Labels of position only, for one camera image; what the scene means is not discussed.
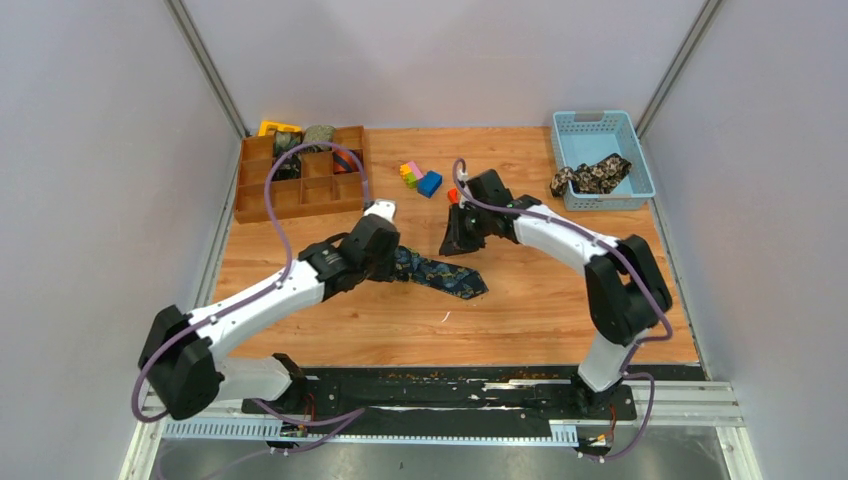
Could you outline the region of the blue patterned necktie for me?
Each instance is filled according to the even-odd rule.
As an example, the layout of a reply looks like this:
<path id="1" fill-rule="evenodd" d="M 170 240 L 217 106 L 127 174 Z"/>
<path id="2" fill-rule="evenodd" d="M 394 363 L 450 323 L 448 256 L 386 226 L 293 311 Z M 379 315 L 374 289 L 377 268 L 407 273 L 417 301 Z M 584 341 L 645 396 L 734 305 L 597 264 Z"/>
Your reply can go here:
<path id="1" fill-rule="evenodd" d="M 423 257 L 405 246 L 395 250 L 392 281 L 408 282 L 470 300 L 489 291 L 475 269 Z"/>

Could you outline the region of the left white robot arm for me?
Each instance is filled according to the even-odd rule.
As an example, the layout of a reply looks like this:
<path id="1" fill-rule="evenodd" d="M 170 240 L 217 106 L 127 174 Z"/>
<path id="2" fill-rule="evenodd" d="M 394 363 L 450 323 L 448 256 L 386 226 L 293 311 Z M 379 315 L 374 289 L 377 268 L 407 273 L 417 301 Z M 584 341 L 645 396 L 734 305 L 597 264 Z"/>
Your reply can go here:
<path id="1" fill-rule="evenodd" d="M 304 249 L 273 275 L 218 303 L 183 313 L 170 305 L 154 317 L 138 360 L 164 415 L 185 420 L 216 401 L 269 400 L 298 411 L 306 386 L 280 357 L 232 359 L 242 343 L 296 312 L 374 280 L 392 268 L 400 234 L 394 205 L 378 201 L 348 233 Z"/>

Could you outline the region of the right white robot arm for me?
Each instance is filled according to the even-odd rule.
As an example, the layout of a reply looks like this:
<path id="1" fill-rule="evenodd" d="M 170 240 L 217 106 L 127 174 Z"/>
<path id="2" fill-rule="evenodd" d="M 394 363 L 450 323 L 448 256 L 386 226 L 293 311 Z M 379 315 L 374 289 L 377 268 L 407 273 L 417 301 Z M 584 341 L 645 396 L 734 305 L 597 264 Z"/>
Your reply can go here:
<path id="1" fill-rule="evenodd" d="M 596 334 L 578 366 L 571 403 L 584 417 L 598 416 L 635 351 L 652 341 L 650 330 L 661 324 L 660 338 L 672 335 L 666 317 L 672 297 L 650 246 L 638 235 L 618 239 L 592 231 L 535 197 L 515 197 L 493 169 L 469 176 L 459 162 L 453 180 L 458 200 L 449 209 L 441 255 L 476 252 L 496 236 L 545 253 L 583 277 Z"/>

